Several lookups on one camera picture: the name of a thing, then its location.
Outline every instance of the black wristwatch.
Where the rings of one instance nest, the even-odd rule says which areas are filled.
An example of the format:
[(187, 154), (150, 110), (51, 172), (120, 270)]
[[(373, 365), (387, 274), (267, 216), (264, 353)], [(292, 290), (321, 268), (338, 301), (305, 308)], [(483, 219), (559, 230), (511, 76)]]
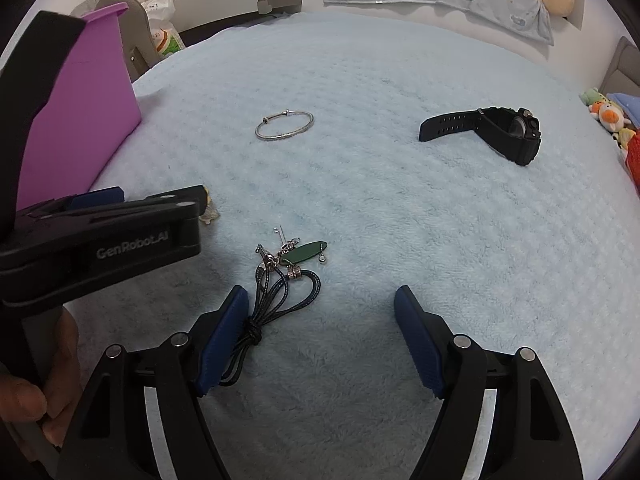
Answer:
[(521, 108), (478, 108), (473, 112), (439, 115), (420, 126), (422, 142), (473, 130), (484, 142), (519, 166), (526, 166), (540, 148), (540, 123)]

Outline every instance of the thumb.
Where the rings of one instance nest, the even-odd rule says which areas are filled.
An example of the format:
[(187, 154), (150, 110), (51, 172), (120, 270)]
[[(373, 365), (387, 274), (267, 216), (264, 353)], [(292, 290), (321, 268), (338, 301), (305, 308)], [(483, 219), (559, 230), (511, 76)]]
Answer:
[(0, 374), (0, 418), (5, 422), (33, 422), (47, 411), (47, 399), (37, 386)]

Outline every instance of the purple bin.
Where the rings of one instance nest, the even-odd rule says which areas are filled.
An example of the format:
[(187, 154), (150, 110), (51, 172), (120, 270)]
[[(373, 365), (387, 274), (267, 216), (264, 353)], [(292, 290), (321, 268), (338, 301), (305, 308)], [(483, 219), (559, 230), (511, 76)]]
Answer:
[[(119, 3), (82, 17), (86, 27), (29, 131), (17, 209), (84, 193), (142, 116), (122, 55)], [(43, 42), (42, 55), (47, 55)]]

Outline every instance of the blue pillow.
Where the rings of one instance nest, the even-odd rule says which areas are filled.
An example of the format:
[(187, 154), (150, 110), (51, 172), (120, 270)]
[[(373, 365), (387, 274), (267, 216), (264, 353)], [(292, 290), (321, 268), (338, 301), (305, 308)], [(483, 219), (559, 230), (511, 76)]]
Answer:
[(636, 128), (640, 128), (640, 97), (627, 94), (607, 94), (607, 98), (622, 106)]

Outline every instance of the silver bangle bracelet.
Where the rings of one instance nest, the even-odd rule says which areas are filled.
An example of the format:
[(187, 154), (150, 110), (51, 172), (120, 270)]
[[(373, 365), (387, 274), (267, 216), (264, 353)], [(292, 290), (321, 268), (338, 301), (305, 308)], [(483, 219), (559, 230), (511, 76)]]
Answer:
[[(264, 124), (268, 124), (269, 121), (271, 121), (272, 119), (275, 119), (276, 117), (285, 117), (285, 116), (290, 116), (290, 115), (305, 115), (309, 118), (309, 122), (307, 124), (305, 124), (304, 126), (302, 126), (301, 128), (298, 128), (297, 130), (293, 130), (292, 132), (287, 132), (285, 134), (279, 134), (279, 135), (274, 135), (274, 136), (264, 136), (263, 134), (260, 133), (260, 128), (261, 126), (263, 126)], [(279, 114), (275, 114), (275, 115), (270, 115), (268, 117), (263, 117), (262, 118), (262, 122), (260, 124), (258, 124), (255, 127), (255, 135), (262, 140), (279, 140), (279, 139), (286, 139), (287, 137), (292, 137), (296, 134), (301, 134), (302, 132), (306, 132), (309, 128), (311, 128), (311, 126), (314, 123), (314, 117), (313, 114), (310, 114), (309, 112), (303, 112), (301, 110), (284, 110), (283, 112), (280, 112)]]

